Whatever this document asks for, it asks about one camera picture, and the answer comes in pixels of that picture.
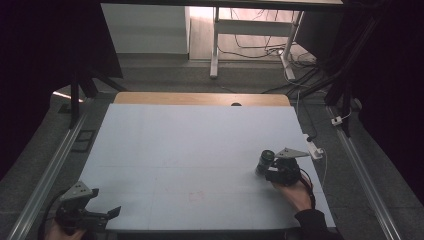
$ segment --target sleeve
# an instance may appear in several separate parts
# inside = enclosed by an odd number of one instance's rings
[[[343,240],[340,234],[329,232],[324,213],[308,209],[295,215],[300,223],[303,240]]]

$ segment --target camera lens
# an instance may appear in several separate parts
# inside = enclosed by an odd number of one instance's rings
[[[259,158],[258,166],[256,167],[256,174],[264,176],[269,166],[274,161],[275,153],[271,150],[262,151],[261,157]]]

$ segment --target wall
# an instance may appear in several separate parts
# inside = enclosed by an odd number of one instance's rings
[[[189,7],[102,4],[117,53],[187,54]]]

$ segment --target floor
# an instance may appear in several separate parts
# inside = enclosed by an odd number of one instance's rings
[[[296,13],[265,9],[220,8],[219,10],[220,19],[255,21],[292,22],[293,14]],[[213,43],[214,9],[211,7],[190,7],[190,16],[190,60],[209,61]],[[218,37],[219,49],[231,53],[219,52],[218,58],[223,61],[280,61],[279,55],[272,50],[284,47],[286,42],[287,38],[285,37],[220,34]],[[299,45],[293,45],[291,53],[293,53],[295,59],[302,55],[301,60],[314,60],[314,57],[307,54],[307,51]]]

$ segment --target metal rail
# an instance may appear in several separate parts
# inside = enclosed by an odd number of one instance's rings
[[[327,107],[327,112],[331,118],[336,117],[331,107]],[[355,144],[352,142],[352,139],[346,137],[344,131],[340,127],[337,127],[337,135],[339,136],[340,141],[342,142],[342,145],[349,157],[349,160],[352,163],[353,169],[355,170],[356,176],[358,177],[359,182],[364,189],[368,201],[372,209],[375,211],[377,219],[380,222],[381,228],[386,235],[386,238],[389,240],[401,240],[402,237],[399,233],[399,230],[397,229],[396,224],[386,207],[386,204],[380,197],[380,194],[378,193],[366,166],[364,165],[360,155],[358,154],[358,151],[356,150]]]
[[[71,150],[74,140],[78,136],[78,132],[90,112],[89,110],[93,101],[93,99],[86,100],[85,111],[81,114],[81,117],[75,124],[74,128],[68,130],[65,138],[60,143],[58,149],[50,160],[49,165],[44,171],[43,176],[22,210],[21,215],[15,222],[15,225],[7,238],[8,240],[23,240],[26,238],[34,220],[47,198],[48,193],[50,192],[51,187],[53,186],[54,181],[56,180],[57,175],[59,174],[60,169],[62,168],[63,163],[66,160],[66,157],[68,156],[69,151]]]

